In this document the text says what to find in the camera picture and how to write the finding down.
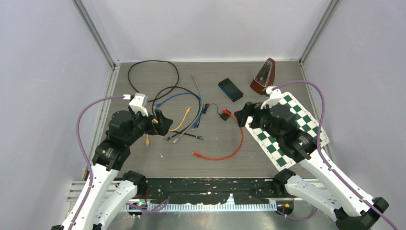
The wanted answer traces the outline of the black power adapter with cord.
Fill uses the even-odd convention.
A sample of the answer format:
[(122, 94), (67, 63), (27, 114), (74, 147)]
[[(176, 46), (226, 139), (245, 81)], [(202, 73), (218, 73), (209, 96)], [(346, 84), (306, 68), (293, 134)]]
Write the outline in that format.
[(207, 112), (208, 108), (209, 108), (211, 105), (214, 105), (214, 106), (216, 107), (216, 113), (217, 113), (217, 114), (219, 115), (219, 117), (220, 117), (221, 119), (223, 119), (224, 121), (226, 121), (226, 120), (230, 117), (230, 114), (228, 114), (228, 113), (225, 113), (225, 112), (220, 113), (219, 107), (218, 107), (218, 105), (215, 104), (215, 103), (206, 103), (206, 104), (204, 105), (204, 108), (203, 108), (203, 110), (202, 110), (202, 113), (205, 114), (205, 113)]

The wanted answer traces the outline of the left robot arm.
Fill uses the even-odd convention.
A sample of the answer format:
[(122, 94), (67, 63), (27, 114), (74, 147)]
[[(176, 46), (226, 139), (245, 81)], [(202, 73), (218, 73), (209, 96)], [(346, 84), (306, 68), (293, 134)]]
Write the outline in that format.
[(112, 115), (106, 138), (91, 160), (85, 186), (67, 218), (52, 226), (53, 230), (105, 230), (130, 199), (146, 194), (146, 177), (128, 171), (115, 191), (106, 197), (109, 186), (130, 155), (131, 145), (144, 134), (164, 136), (168, 133), (173, 120), (158, 109), (155, 113), (144, 116), (141, 112), (121, 110)]

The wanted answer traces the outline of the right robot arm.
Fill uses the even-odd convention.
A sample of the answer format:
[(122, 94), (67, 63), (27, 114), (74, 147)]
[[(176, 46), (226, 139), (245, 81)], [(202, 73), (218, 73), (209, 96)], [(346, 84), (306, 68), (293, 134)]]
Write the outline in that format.
[(324, 186), (320, 189), (289, 169), (273, 178), (273, 190), (278, 196), (293, 195), (308, 202), (328, 215), (340, 230), (370, 230), (388, 209), (382, 197), (372, 197), (355, 186), (345, 176), (338, 176), (339, 168), (318, 149), (317, 137), (302, 131), (295, 114), (286, 105), (261, 107), (248, 102), (234, 113), (240, 127), (260, 128), (273, 138), (282, 153), (306, 168)]

